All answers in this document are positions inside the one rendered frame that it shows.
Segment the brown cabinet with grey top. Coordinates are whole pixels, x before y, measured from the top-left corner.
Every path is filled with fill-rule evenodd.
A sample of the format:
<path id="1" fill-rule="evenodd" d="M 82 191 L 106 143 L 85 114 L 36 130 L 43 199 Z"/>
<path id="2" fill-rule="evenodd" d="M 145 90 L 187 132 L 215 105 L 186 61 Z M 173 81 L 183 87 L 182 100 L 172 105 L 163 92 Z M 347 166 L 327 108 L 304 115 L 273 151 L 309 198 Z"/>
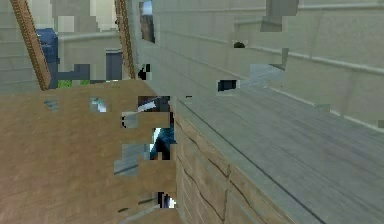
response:
<path id="1" fill-rule="evenodd" d="M 384 121 L 348 118 L 275 87 L 253 65 L 237 88 L 193 86 L 177 107 L 180 196 L 209 224 L 384 224 Z"/>

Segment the grey blue cabinet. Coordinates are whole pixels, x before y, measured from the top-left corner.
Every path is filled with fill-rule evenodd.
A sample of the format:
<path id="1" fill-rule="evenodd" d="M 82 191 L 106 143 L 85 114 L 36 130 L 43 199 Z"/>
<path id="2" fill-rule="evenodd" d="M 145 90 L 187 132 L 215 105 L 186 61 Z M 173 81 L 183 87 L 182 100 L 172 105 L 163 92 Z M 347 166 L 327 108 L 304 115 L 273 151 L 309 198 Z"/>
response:
<path id="1" fill-rule="evenodd" d="M 122 79 L 122 52 L 120 50 L 106 51 L 106 78 L 108 80 Z"/>

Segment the blue sofa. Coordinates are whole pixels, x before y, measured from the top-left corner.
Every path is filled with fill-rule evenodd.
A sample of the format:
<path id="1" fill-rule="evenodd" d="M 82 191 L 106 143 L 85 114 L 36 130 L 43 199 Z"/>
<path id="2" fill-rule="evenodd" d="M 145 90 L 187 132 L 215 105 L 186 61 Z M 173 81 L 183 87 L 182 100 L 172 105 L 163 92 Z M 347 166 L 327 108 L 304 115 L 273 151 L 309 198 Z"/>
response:
<path id="1" fill-rule="evenodd" d="M 57 33 L 53 28 L 37 29 L 36 32 L 51 75 L 49 88 L 56 89 L 58 87 L 57 73 L 59 64 Z"/>

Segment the framed wall picture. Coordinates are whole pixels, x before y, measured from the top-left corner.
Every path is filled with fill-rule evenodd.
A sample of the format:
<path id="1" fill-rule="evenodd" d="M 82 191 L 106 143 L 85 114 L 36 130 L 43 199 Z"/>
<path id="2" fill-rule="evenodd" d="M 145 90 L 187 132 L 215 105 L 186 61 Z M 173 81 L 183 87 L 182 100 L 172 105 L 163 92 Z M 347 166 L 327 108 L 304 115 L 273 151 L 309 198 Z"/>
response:
<path id="1" fill-rule="evenodd" d="M 155 42 L 152 0 L 144 0 L 139 3 L 140 26 L 142 39 Z"/>

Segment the brown wooden door frame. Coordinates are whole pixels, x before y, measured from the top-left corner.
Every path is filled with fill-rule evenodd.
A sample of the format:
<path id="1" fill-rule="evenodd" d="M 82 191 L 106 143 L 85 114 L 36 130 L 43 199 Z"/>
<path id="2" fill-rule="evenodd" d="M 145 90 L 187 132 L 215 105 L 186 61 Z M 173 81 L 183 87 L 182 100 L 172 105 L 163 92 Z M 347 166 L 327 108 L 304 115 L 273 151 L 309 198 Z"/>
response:
<path id="1" fill-rule="evenodd" d="M 36 33 L 36 28 L 27 0 L 9 0 L 9 2 L 12 5 L 39 87 L 42 91 L 46 91 L 49 89 L 51 74 L 48 70 L 48 65 L 40 45 L 39 37 Z M 136 73 L 134 70 L 126 1 L 114 0 L 114 2 L 121 50 L 123 53 L 123 65 L 125 70 L 129 73 L 129 78 L 134 79 Z"/>

